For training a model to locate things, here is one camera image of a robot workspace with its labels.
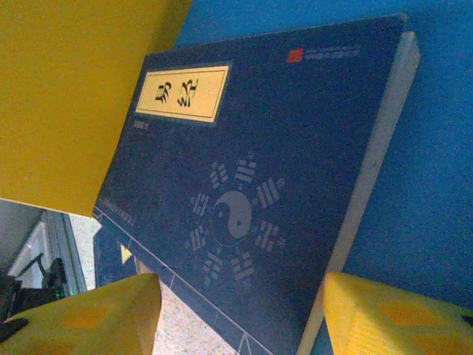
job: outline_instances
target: tiled floor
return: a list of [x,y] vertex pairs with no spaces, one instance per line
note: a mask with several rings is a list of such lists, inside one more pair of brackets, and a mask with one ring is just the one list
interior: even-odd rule
[[[72,229],[86,279],[87,289],[95,287],[93,236],[100,224],[92,218],[71,215]],[[153,354],[225,354],[235,351],[206,325],[185,303],[161,284],[163,307]]]

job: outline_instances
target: speckled floor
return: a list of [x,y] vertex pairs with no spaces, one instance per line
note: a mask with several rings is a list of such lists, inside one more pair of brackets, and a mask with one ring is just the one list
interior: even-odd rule
[[[87,289],[95,287],[93,236],[100,224],[92,219],[70,215]],[[205,324],[184,302],[161,284],[163,306],[154,338],[153,354],[225,354],[235,351]]]

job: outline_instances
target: yellow plastic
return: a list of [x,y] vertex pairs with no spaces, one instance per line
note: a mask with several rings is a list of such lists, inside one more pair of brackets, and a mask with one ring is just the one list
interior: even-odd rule
[[0,198],[90,216],[146,54],[191,0],[2,0]]
[[334,355],[472,355],[473,310],[331,272],[323,307]]
[[0,354],[152,354],[160,310],[157,275],[137,275],[17,314],[30,323]]

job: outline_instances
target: trigram symbol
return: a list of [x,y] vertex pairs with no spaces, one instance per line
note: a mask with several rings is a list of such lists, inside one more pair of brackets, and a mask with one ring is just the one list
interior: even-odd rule
[[261,202],[263,209],[271,206],[279,199],[279,193],[272,178],[269,178],[268,182],[264,182],[261,186],[258,186],[256,192],[258,193],[259,202]]
[[212,182],[212,187],[216,189],[220,186],[220,183],[226,182],[228,180],[227,169],[225,165],[221,163],[220,165],[217,162],[212,164],[212,172],[210,173],[210,180]]
[[194,208],[192,209],[192,211],[202,217],[205,213],[205,208],[207,207],[207,203],[208,203],[208,196],[199,193],[197,195],[197,198],[195,199]]
[[184,247],[189,249],[192,244],[192,250],[196,251],[205,246],[205,235],[203,226],[197,227],[191,231],[191,241],[187,240],[184,243]]
[[211,252],[207,253],[207,260],[202,270],[205,272],[204,283],[206,286],[210,286],[211,278],[216,280],[219,278],[220,270],[222,269],[223,261],[213,255]]
[[238,161],[238,167],[236,168],[237,173],[235,174],[235,178],[250,183],[253,180],[254,168],[256,168],[254,161],[248,162],[240,159]]
[[246,252],[240,258],[235,258],[231,260],[231,267],[234,270],[235,280],[240,281],[246,277],[249,277],[254,273],[254,269],[251,267],[253,262],[250,259],[250,253]]
[[261,222],[259,228],[259,234],[254,242],[261,249],[266,249],[267,252],[271,252],[274,246],[274,240],[278,235],[279,227],[272,223],[267,223],[265,220]]

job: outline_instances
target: publisher logo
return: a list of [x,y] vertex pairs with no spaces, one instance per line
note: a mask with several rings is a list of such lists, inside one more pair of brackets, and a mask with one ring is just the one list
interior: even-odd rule
[[299,48],[298,50],[291,50],[289,55],[287,56],[288,63],[299,63],[302,60],[302,56],[304,55],[304,50]]

